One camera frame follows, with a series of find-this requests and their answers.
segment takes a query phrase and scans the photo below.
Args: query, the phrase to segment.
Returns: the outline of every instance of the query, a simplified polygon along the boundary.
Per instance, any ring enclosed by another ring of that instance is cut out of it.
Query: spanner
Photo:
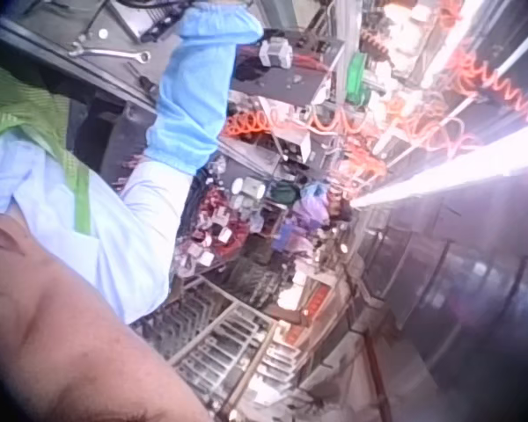
[[[120,50],[108,50],[104,48],[86,48],[83,47],[78,41],[72,43],[73,50],[69,51],[70,57],[80,57],[82,55],[105,55],[108,57],[120,57],[121,59],[133,59],[137,60],[141,64],[150,62],[150,52],[148,51],[120,51]]]

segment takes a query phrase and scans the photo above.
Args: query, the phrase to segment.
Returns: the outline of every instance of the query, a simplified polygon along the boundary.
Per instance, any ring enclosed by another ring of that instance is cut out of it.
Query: blue sleeve cover
[[[182,43],[160,83],[157,120],[145,155],[187,174],[207,163],[223,128],[238,44],[262,36],[244,6],[200,4],[180,23]]]

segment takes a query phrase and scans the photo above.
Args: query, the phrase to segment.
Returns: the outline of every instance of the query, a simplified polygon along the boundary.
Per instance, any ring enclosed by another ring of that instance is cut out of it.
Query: bolt
[[[98,38],[101,40],[107,40],[107,37],[109,36],[109,31],[106,28],[102,28],[98,31]]]

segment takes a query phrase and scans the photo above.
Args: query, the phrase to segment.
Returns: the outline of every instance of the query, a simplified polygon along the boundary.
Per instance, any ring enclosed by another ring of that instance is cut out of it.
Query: skin
[[[0,378],[45,421],[209,421],[189,387],[102,297],[0,215]]]

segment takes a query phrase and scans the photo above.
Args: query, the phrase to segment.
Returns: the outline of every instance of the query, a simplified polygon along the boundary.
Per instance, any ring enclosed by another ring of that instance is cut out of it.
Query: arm
[[[200,4],[180,23],[182,43],[160,84],[157,120],[147,133],[147,161],[121,193],[166,269],[192,176],[217,149],[237,45],[261,35],[258,20],[238,5]]]
[[[209,421],[99,294],[0,215],[0,378],[35,420]]]

